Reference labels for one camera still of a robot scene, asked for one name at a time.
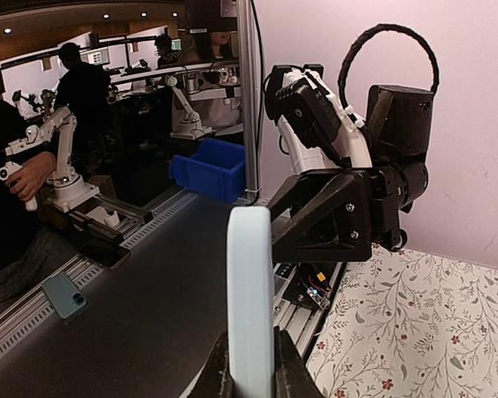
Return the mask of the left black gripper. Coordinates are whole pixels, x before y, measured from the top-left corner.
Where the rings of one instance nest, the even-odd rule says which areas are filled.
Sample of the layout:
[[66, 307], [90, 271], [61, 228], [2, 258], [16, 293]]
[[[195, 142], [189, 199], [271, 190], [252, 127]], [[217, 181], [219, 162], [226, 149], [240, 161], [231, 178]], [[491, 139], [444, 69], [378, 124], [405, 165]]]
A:
[[399, 251], [403, 181], [391, 167], [324, 169], [288, 177], [266, 208], [290, 219], [271, 238], [275, 262], [365, 261], [372, 242]]

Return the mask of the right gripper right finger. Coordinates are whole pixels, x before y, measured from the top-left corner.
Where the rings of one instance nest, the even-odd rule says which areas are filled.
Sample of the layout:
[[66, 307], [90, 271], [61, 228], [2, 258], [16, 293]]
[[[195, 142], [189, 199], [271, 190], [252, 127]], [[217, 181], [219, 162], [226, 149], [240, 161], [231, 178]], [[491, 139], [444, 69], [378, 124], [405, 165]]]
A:
[[275, 397], [323, 398], [305, 367], [290, 334], [274, 327]]

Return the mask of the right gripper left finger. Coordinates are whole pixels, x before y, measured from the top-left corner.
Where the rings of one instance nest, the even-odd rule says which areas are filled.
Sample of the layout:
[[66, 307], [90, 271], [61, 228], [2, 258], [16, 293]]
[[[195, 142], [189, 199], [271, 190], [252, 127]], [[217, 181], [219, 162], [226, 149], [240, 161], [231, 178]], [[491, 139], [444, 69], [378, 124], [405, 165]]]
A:
[[231, 398], [232, 377], [229, 371], [228, 334], [218, 335], [209, 352], [197, 381], [191, 388], [190, 398]]

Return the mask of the light blue phone case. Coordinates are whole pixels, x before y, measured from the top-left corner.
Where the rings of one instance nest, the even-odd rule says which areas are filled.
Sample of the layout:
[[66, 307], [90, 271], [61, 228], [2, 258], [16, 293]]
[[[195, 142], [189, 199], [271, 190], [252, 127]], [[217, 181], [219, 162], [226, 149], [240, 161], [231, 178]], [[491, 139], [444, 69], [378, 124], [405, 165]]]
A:
[[227, 226], [228, 359], [236, 397], [274, 395], [272, 302], [270, 212], [236, 207]]

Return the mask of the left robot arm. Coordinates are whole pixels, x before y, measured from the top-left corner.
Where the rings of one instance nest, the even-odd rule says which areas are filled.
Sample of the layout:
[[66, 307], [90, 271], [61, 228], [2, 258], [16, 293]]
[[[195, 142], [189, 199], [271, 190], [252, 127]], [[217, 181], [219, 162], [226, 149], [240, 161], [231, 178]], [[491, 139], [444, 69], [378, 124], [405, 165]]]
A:
[[400, 212], [411, 211], [426, 190], [426, 154], [433, 94], [396, 85], [369, 90], [372, 168], [327, 168], [288, 177], [268, 208], [290, 219], [272, 237], [279, 263], [365, 261], [372, 245], [401, 250], [408, 236]]

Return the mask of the operator hand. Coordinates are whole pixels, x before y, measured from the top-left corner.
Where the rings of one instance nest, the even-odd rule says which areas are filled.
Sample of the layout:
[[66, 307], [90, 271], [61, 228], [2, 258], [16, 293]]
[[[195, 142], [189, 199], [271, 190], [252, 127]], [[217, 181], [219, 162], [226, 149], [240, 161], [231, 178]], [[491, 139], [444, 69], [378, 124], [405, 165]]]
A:
[[28, 159], [5, 184], [11, 194], [21, 201], [28, 202], [35, 197], [55, 169], [56, 156], [50, 152], [42, 152]]

